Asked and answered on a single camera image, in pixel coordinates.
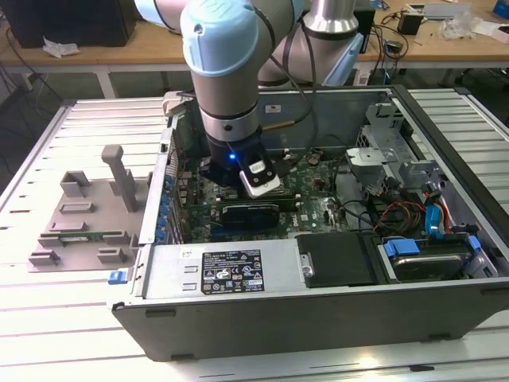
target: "label sticker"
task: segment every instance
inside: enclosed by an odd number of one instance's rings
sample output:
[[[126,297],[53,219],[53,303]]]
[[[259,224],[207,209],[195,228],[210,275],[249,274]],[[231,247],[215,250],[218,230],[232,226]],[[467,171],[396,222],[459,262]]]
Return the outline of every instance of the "label sticker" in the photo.
[[[265,113],[267,114],[281,113],[281,105],[266,105]]]
[[[203,294],[261,292],[262,256],[259,249],[205,252],[202,256]]]

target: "blue latch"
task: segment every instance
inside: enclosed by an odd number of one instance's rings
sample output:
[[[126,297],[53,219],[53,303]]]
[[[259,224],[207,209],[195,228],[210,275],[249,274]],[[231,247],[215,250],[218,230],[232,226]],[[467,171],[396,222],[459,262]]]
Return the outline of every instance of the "blue latch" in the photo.
[[[421,250],[414,239],[393,239],[383,245],[387,256],[418,255]]]
[[[435,235],[437,239],[442,239],[444,234],[440,232],[440,209],[437,205],[426,207],[425,230],[428,235]]]
[[[119,285],[119,284],[127,284],[127,272],[125,271],[112,271],[110,273],[110,278],[108,279],[108,284],[110,285]]]
[[[479,239],[477,239],[475,236],[469,236],[467,238],[468,243],[470,244],[470,247],[474,250],[474,252],[478,252],[481,250]]]

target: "electronic component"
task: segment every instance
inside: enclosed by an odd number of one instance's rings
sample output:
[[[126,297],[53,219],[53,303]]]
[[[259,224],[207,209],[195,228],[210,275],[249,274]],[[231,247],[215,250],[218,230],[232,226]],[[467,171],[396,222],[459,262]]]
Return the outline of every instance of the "electronic component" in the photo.
[[[220,216],[223,229],[233,231],[274,228],[279,224],[277,205],[230,205],[224,207]]]
[[[297,236],[306,286],[353,287],[386,283],[376,235],[358,232]]]
[[[383,248],[398,280],[415,283],[459,277],[480,244],[475,236],[458,234],[441,240],[388,240]]]
[[[401,34],[407,34],[415,36],[421,27],[422,19],[424,15],[413,14],[408,12],[401,12],[398,23],[398,32]]]
[[[393,54],[399,54],[403,49],[403,44],[399,41],[388,41],[385,45],[387,50]]]

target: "aluminum extrusion table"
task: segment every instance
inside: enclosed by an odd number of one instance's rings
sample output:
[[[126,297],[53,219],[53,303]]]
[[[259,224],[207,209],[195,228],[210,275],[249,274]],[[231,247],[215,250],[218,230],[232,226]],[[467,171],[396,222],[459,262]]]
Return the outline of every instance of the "aluminum extrusion table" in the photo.
[[[470,95],[454,90],[411,93],[509,211],[507,128]],[[457,341],[162,364],[145,357],[108,309],[127,293],[126,286],[107,284],[109,271],[27,273],[26,258],[60,198],[58,182],[64,171],[83,168],[89,179],[111,178],[100,159],[102,145],[120,143],[126,167],[135,177],[145,177],[165,126],[160,98],[63,106],[0,197],[2,382],[49,376],[66,382],[281,376],[306,381],[472,381],[509,376],[509,310]]]

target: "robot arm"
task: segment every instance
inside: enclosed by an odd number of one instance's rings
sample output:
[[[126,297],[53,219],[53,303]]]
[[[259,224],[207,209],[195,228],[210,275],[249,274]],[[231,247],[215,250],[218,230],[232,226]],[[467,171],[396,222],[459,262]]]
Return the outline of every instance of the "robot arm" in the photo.
[[[327,55],[327,62],[338,66],[338,54],[344,55],[344,49],[338,52],[338,46],[344,48],[358,40],[352,13],[354,2],[316,0],[313,3],[306,16],[306,33],[316,41],[322,37],[327,41],[323,46],[315,41],[317,62],[325,58],[321,55]],[[283,63],[289,62],[293,51],[291,60],[296,57],[302,64],[293,64],[289,70],[298,79],[310,77],[309,56],[306,60],[303,54],[307,52],[306,45],[297,46],[299,41],[304,41],[304,34],[300,27],[295,27],[303,11],[303,0],[136,0],[136,4],[145,19],[169,29],[179,29],[176,15],[181,14],[184,56],[191,68],[211,151],[208,177],[220,185],[233,186],[238,186],[240,179],[252,197],[277,188],[279,177],[261,143],[258,73],[263,67],[260,72],[263,82],[280,77],[283,73],[266,62],[274,52]],[[292,37],[292,42],[287,38],[281,43],[287,35]],[[332,72],[336,76],[338,72],[343,76],[346,72],[348,76],[358,52],[357,49],[349,55],[354,57],[346,68],[338,66]],[[321,83],[332,84],[322,80]]]

